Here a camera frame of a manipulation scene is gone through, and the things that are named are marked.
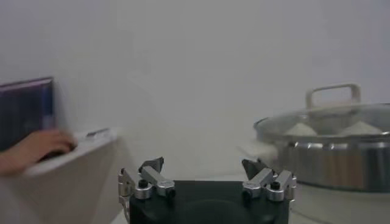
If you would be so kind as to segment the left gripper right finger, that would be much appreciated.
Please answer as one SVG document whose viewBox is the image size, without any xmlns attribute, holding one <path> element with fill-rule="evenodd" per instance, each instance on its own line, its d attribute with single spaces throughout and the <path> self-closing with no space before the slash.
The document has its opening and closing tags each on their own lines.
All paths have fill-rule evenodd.
<svg viewBox="0 0 390 224">
<path fill-rule="evenodd" d="M 262 195 L 269 201 L 294 201 L 296 176 L 292 172 L 283 170 L 277 173 L 260 159 L 256 161 L 243 159 L 241 164 L 248 178 L 242 183 L 244 201 L 252 201 Z"/>
</svg>

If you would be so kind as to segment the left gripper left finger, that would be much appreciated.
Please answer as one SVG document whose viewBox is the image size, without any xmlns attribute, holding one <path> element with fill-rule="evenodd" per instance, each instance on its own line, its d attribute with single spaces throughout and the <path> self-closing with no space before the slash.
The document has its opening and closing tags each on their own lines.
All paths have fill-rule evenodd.
<svg viewBox="0 0 390 224">
<path fill-rule="evenodd" d="M 165 198 L 176 196 L 176 185 L 161 175 L 164 157 L 142 163 L 137 173 L 122 168 L 118 174 L 118 194 L 121 197 L 134 196 L 139 200 L 150 199 L 153 193 Z"/>
</svg>

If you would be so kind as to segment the person's bare hand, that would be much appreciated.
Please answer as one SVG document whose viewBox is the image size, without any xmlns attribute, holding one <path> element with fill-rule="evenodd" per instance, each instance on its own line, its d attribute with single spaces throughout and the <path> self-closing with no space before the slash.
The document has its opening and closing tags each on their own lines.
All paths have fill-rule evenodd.
<svg viewBox="0 0 390 224">
<path fill-rule="evenodd" d="M 11 151 L 23 164 L 33 164 L 52 152 L 69 153 L 77 141 L 60 130 L 35 131 L 14 145 Z"/>
</svg>

